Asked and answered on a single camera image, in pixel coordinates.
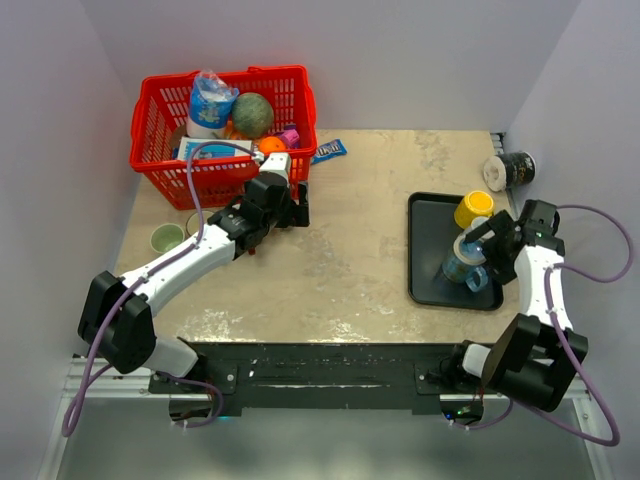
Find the cream white mug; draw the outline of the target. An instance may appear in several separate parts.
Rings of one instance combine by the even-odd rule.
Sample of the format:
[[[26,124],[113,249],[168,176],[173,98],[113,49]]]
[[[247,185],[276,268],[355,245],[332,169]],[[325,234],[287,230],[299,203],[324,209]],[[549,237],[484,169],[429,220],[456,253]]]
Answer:
[[[194,212],[186,221],[185,224],[185,232],[187,236],[192,236],[196,234],[201,226],[201,222],[206,222],[211,216],[213,212],[210,210],[203,210],[202,214],[198,214]]]

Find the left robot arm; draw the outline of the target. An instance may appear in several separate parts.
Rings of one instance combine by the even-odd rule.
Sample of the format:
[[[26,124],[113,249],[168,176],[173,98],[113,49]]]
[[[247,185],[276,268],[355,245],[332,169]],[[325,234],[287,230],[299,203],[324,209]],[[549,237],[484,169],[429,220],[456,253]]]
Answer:
[[[90,358],[103,358],[121,374],[140,367],[167,373],[183,391],[200,390],[207,368],[199,354],[184,340],[157,335],[155,316],[202,276],[254,251],[273,229],[309,223],[306,182],[293,195],[280,175],[258,174],[169,252],[121,276],[104,271],[92,280],[78,326]]]

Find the green mug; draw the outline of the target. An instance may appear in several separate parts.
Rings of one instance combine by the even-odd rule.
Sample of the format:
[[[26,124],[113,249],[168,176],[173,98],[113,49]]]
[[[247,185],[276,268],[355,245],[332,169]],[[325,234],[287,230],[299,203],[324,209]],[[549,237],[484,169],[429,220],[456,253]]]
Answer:
[[[174,223],[165,223],[158,226],[150,237],[152,250],[164,254],[175,248],[185,239],[185,233],[181,226]]]

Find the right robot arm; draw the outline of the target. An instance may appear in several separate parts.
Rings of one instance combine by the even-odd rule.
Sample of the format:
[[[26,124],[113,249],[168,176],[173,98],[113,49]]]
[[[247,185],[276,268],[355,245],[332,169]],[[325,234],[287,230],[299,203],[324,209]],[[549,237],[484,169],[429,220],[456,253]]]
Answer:
[[[562,280],[545,274],[564,262],[564,241],[556,236],[555,205],[528,200],[518,219],[500,211],[463,234],[476,243],[490,278],[501,285],[516,280],[520,308],[500,338],[488,348],[466,341],[464,355],[445,369],[448,386],[459,393],[482,387],[544,412],[563,399],[588,353],[586,337],[574,332],[564,307]]]

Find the blue mug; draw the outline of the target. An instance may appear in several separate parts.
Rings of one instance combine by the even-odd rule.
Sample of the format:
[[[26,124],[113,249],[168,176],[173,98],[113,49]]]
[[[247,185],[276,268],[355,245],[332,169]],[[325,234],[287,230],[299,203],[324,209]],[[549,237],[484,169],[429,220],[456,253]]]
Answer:
[[[449,281],[465,284],[470,291],[479,292],[489,283],[485,262],[481,243],[466,242],[465,236],[459,235],[443,260],[441,269]]]

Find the yellow mug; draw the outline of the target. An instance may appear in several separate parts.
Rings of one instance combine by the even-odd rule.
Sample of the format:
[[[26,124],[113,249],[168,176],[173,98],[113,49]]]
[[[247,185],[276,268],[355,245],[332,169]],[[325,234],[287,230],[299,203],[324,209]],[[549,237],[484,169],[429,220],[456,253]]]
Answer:
[[[481,190],[467,193],[454,210],[454,221],[462,229],[466,229],[478,217],[491,217],[494,212],[492,196]]]

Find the grey mug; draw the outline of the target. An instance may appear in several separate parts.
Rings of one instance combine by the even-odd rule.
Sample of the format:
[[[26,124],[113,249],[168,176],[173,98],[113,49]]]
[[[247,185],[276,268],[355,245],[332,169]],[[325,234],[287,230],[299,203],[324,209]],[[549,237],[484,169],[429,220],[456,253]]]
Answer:
[[[474,218],[469,227],[466,229],[466,232],[469,233],[473,230],[475,230],[476,228],[480,227],[483,223],[485,223],[488,220],[488,217],[486,216],[478,216],[476,218]]]

